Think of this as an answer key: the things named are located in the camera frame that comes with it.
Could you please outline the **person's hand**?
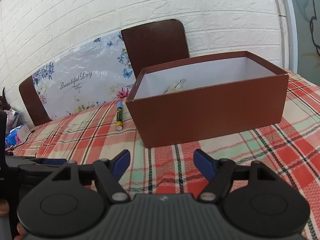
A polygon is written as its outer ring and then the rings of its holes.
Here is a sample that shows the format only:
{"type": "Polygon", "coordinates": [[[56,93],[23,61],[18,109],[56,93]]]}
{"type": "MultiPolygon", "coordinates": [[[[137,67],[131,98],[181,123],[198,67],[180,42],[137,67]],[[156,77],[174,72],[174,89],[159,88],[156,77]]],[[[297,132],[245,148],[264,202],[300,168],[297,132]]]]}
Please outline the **person's hand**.
{"type": "Polygon", "coordinates": [[[10,211],[9,203],[3,199],[1,199],[1,217],[9,218],[10,231],[13,234],[14,240],[21,240],[25,238],[27,235],[25,228],[10,211]]]}

